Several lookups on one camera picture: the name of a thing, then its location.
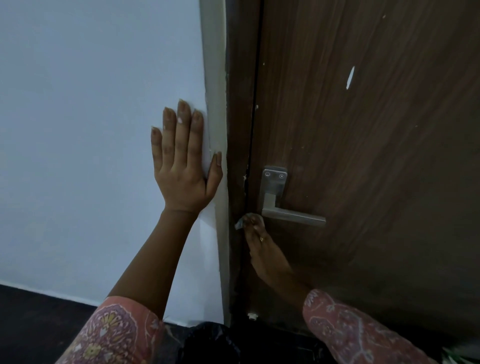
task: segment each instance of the metal door handle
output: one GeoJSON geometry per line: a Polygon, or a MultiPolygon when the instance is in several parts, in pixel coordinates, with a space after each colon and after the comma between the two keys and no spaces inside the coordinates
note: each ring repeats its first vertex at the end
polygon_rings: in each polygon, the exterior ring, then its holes
{"type": "Polygon", "coordinates": [[[262,216],[313,226],[325,225],[326,220],[321,216],[276,207],[276,198],[278,197],[278,199],[280,199],[282,197],[287,176],[288,174],[285,168],[273,166],[266,166],[264,168],[259,195],[262,216]]]}

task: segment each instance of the door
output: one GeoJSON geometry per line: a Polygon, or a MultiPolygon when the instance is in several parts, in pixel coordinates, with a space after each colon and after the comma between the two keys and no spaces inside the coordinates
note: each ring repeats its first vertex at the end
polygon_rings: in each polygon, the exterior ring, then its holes
{"type": "MultiPolygon", "coordinates": [[[[457,336],[480,332],[480,2],[265,0],[247,210],[309,284],[366,311],[457,336]]],[[[302,328],[243,263],[245,311],[302,328]]]]}

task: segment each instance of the pink floral sleeve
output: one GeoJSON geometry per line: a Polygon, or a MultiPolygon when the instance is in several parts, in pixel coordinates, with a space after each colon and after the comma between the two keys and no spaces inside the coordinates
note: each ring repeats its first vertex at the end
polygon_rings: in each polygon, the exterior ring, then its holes
{"type": "Polygon", "coordinates": [[[436,363],[410,341],[323,291],[309,293],[303,318],[339,364],[436,363]]]}
{"type": "Polygon", "coordinates": [[[146,364],[163,334],[163,322],[143,305],[108,297],[56,364],[146,364]]]}

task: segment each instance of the floor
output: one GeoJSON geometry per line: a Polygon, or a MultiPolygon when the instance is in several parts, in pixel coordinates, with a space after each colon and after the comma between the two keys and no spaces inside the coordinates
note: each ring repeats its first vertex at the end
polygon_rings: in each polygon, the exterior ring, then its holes
{"type": "MultiPolygon", "coordinates": [[[[95,307],[0,286],[2,364],[53,364],[95,307]]],[[[193,328],[167,325],[155,364],[174,364],[193,328]]],[[[334,363],[317,339],[272,329],[260,322],[237,322],[230,333],[247,363],[334,363]]]]}

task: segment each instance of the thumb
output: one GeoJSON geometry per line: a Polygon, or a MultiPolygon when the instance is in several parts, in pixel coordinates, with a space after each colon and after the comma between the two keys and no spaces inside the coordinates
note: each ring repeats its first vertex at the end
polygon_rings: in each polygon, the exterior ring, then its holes
{"type": "Polygon", "coordinates": [[[210,163],[210,169],[208,170],[208,179],[206,186],[206,195],[212,199],[215,196],[216,189],[222,180],[222,152],[216,152],[210,163]]]}

